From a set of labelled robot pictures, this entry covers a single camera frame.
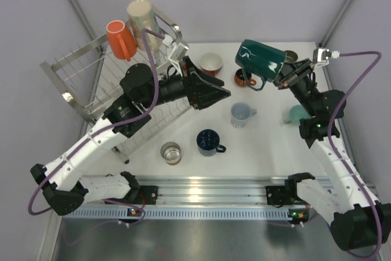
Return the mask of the light blue mug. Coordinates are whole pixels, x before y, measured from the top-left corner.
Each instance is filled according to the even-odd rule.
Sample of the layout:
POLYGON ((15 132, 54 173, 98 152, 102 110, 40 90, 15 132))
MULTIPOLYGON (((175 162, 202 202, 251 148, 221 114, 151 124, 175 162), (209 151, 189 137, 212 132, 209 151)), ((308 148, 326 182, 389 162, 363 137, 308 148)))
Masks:
POLYGON ((257 110, 245 102, 237 102, 232 105, 230 113, 232 126, 242 128, 252 116, 257 114, 257 110))

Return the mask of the tall beige floral mug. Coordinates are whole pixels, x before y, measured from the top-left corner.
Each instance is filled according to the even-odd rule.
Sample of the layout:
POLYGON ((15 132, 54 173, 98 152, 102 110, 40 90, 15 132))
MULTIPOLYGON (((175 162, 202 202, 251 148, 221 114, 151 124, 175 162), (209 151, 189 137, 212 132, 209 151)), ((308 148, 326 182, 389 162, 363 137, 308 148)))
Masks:
POLYGON ((130 19, 130 26, 133 30, 137 47, 142 51, 146 51, 142 39, 142 30, 148 29, 157 34, 161 33, 152 4, 148 0, 135 0, 128 4, 126 11, 130 19))

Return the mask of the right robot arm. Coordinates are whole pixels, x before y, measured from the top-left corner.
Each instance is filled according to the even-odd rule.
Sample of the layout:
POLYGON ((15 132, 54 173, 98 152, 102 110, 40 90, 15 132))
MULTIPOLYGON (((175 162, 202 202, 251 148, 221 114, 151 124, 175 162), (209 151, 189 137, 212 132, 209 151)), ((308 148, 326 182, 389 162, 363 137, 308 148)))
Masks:
POLYGON ((390 235, 390 204, 383 204, 368 189, 344 148, 335 119, 344 116, 344 92, 320 92, 310 77, 309 59, 285 63, 272 82, 289 89, 310 115, 301 119, 299 133, 317 157, 335 194, 323 188, 308 172, 285 181, 285 195, 292 203, 307 202, 327 222, 337 246, 343 251, 381 246, 390 235))

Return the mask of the dark green mug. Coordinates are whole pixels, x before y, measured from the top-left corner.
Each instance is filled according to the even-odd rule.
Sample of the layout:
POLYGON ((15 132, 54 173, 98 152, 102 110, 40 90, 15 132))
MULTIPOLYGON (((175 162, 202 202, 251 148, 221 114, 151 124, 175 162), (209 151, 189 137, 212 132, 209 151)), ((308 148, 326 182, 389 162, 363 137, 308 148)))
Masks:
POLYGON ((246 86, 254 91, 261 91, 267 82, 273 82, 277 78, 286 56, 285 51, 245 39, 236 53, 235 63, 241 67, 246 86), (246 72, 261 79, 262 84, 259 88, 250 85, 246 72))

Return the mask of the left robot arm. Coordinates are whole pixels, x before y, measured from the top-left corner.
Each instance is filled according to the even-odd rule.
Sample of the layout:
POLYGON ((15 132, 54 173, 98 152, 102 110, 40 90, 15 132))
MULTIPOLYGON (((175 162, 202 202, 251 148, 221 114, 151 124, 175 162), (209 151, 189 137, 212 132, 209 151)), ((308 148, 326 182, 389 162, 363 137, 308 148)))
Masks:
POLYGON ((156 68, 144 63, 132 65, 120 80, 123 93, 95 125, 56 160, 31 168, 38 191, 57 215, 68 215, 82 204, 104 200, 133 204, 140 185, 128 171, 116 175, 86 176, 103 155, 134 136, 150 120, 151 111, 181 98, 196 110, 203 110, 228 98, 224 82, 199 70, 189 57, 183 58, 181 73, 159 80, 156 68))

